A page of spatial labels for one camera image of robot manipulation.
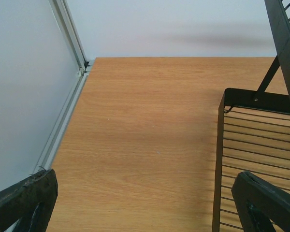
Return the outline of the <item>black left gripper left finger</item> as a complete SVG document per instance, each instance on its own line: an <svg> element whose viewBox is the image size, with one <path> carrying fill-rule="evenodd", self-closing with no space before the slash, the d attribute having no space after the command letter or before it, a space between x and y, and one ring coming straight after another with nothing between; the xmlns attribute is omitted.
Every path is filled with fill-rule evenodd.
<svg viewBox="0 0 290 232"><path fill-rule="evenodd" d="M44 232L58 197L55 170L41 170L0 191L0 232Z"/></svg>

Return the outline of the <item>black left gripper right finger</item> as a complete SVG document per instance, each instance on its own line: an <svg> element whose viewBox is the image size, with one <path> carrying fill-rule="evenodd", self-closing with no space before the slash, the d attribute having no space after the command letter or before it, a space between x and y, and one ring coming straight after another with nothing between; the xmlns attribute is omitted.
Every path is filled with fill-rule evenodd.
<svg viewBox="0 0 290 232"><path fill-rule="evenodd" d="M232 196L245 232L290 232L290 194L251 172L240 172Z"/></svg>

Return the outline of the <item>black wire dish rack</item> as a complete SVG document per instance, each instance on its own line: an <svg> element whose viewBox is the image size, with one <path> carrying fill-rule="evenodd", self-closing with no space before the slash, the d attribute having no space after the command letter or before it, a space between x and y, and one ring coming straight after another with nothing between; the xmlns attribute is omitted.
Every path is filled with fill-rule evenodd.
<svg viewBox="0 0 290 232"><path fill-rule="evenodd" d="M214 232L244 232L232 196L240 172L290 194L290 0L265 6L276 57L257 90L227 88L218 108Z"/></svg>

